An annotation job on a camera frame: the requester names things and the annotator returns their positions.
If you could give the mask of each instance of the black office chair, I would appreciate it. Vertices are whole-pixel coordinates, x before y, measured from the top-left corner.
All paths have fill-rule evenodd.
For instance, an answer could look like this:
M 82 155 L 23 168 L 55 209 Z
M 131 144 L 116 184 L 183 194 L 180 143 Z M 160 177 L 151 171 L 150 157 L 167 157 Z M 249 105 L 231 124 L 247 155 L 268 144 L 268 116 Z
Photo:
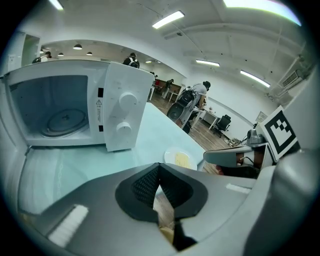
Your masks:
M 222 136 L 221 131 L 226 131 L 229 128 L 229 124 L 231 123 L 231 117 L 225 114 L 219 121 L 218 123 L 214 126 L 213 128 L 213 133 L 215 131 L 219 134 L 219 138 Z

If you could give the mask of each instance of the plate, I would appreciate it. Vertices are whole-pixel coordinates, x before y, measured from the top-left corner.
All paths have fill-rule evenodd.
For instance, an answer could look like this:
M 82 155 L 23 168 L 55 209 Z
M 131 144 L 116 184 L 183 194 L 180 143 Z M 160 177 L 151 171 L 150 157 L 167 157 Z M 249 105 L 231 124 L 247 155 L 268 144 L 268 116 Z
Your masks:
M 197 171 L 197 163 L 189 152 L 180 147 L 170 147 L 164 153 L 164 162 Z
M 88 124 L 87 115 L 76 108 L 56 112 L 46 121 L 41 130 L 42 135 L 56 138 L 77 132 Z

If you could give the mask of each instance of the white microwave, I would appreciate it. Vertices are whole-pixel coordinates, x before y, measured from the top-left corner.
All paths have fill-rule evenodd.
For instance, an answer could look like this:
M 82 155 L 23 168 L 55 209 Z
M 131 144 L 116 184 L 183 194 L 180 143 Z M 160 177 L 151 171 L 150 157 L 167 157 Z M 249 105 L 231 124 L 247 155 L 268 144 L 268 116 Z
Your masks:
M 149 72 L 115 62 L 36 63 L 2 77 L 1 108 L 28 146 L 131 149 L 153 80 Z

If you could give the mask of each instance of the air conditioner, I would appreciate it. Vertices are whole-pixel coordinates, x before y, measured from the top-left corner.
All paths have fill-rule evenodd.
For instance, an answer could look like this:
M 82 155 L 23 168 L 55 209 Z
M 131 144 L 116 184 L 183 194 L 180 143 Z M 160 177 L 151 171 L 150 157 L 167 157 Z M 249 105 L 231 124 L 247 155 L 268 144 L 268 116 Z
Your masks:
M 296 71 L 292 72 L 283 82 L 282 85 L 285 90 L 289 90 L 294 87 L 296 84 L 300 83 L 303 80 L 302 71 L 297 69 Z

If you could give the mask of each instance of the white plate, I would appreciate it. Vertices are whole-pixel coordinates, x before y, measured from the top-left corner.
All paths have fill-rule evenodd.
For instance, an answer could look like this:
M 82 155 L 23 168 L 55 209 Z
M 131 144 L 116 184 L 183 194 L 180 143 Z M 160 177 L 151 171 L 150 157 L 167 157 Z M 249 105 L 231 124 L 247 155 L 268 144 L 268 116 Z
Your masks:
M 186 150 L 179 147 L 170 147 L 164 152 L 164 162 L 197 171 L 197 163 Z

